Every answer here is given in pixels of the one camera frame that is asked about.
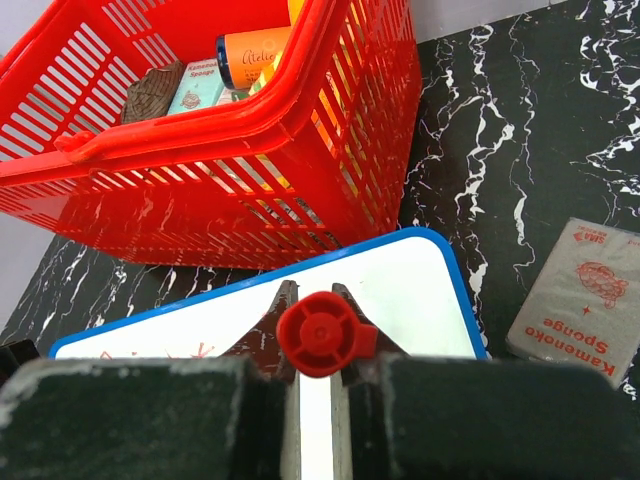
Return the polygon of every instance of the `blue whiteboard border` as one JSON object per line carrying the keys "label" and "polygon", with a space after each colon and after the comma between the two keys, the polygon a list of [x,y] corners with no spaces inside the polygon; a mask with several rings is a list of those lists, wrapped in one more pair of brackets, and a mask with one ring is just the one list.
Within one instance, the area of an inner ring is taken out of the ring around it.
{"label": "blue whiteboard border", "polygon": [[442,252],[444,260],[447,264],[447,269],[449,270],[449,276],[451,277],[453,288],[456,292],[458,304],[460,305],[460,310],[462,311],[465,325],[467,327],[467,332],[469,333],[469,338],[471,340],[471,345],[473,347],[476,358],[488,358],[487,352],[482,343],[482,338],[480,337],[478,325],[473,315],[473,311],[471,310],[471,304],[469,303],[467,290],[465,289],[464,281],[462,279],[462,275],[460,274],[460,267],[458,266],[458,262],[456,261],[455,254],[453,253],[451,245],[449,245],[447,240],[439,233],[422,227],[404,228],[402,230],[398,230],[396,232],[389,233],[372,240],[367,240],[365,242],[358,243],[341,250],[336,250],[335,252],[326,253],[324,255],[320,255],[318,257],[310,258],[309,260],[296,263],[294,265],[289,265],[288,267],[284,267],[279,270],[273,270],[271,272],[255,276],[247,280],[242,280],[231,285],[217,288],[210,292],[201,293],[191,298],[165,305],[163,307],[148,310],[146,312],[132,315],[128,318],[123,318],[122,320],[117,320],[115,322],[101,325],[100,327],[95,327],[89,330],[75,333],[73,335],[69,335],[67,337],[61,338],[53,344],[51,350],[49,351],[49,358],[56,358],[58,351],[65,345],[79,342],[81,340],[110,332],[111,330],[126,327],[134,323],[143,322],[145,320],[149,320],[150,318],[157,317],[158,315],[163,315],[165,313],[173,312],[174,310],[180,310],[182,308],[190,307],[191,305],[206,302],[223,295],[228,295],[239,290],[244,290],[245,288],[254,287],[256,285],[260,285],[262,283],[270,282],[280,278],[285,278],[295,273],[301,272],[302,270],[308,270],[319,265],[333,262],[340,258],[350,257],[351,255],[356,255],[367,250],[373,250],[374,248],[382,247],[384,245],[388,245],[390,243],[398,242],[400,240],[412,237],[426,238],[427,240],[433,242]]}

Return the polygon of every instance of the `red turtle illustration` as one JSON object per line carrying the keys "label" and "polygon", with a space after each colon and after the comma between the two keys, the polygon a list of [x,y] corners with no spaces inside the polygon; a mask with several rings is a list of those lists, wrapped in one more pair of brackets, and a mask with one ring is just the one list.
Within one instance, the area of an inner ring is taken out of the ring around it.
{"label": "red turtle illustration", "polygon": [[618,298],[622,297],[629,282],[616,278],[609,267],[598,262],[586,262],[580,265],[576,273],[584,288],[604,300],[605,308],[614,308]]}
{"label": "red turtle illustration", "polygon": [[196,108],[200,105],[200,97],[195,93],[187,92],[187,94],[182,98],[181,105],[189,110]]}

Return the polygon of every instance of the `orange label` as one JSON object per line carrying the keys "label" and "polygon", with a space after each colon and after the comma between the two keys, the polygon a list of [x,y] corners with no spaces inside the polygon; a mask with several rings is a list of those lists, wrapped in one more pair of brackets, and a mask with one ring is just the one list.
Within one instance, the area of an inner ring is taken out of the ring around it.
{"label": "orange label", "polygon": [[239,90],[250,88],[260,77],[262,69],[275,60],[278,52],[284,50],[289,33],[291,27],[225,35],[233,85]]}

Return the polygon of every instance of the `red cap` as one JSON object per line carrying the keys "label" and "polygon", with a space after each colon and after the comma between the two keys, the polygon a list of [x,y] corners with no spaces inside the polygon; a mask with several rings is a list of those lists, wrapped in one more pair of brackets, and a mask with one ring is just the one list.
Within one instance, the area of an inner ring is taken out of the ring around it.
{"label": "red cap", "polygon": [[340,295],[317,292],[282,314],[276,336],[294,367],[320,378],[342,370],[355,358],[372,358],[378,329],[360,323]]}

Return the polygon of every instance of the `black bottle cap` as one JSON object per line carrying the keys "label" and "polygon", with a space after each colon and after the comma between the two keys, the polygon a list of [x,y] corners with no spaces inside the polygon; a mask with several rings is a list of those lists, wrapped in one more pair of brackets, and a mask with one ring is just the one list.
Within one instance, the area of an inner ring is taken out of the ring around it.
{"label": "black bottle cap", "polygon": [[235,85],[231,79],[231,70],[229,69],[229,60],[227,59],[227,47],[224,41],[224,35],[220,35],[216,39],[216,52],[218,57],[218,68],[224,86],[230,90],[235,90]]}

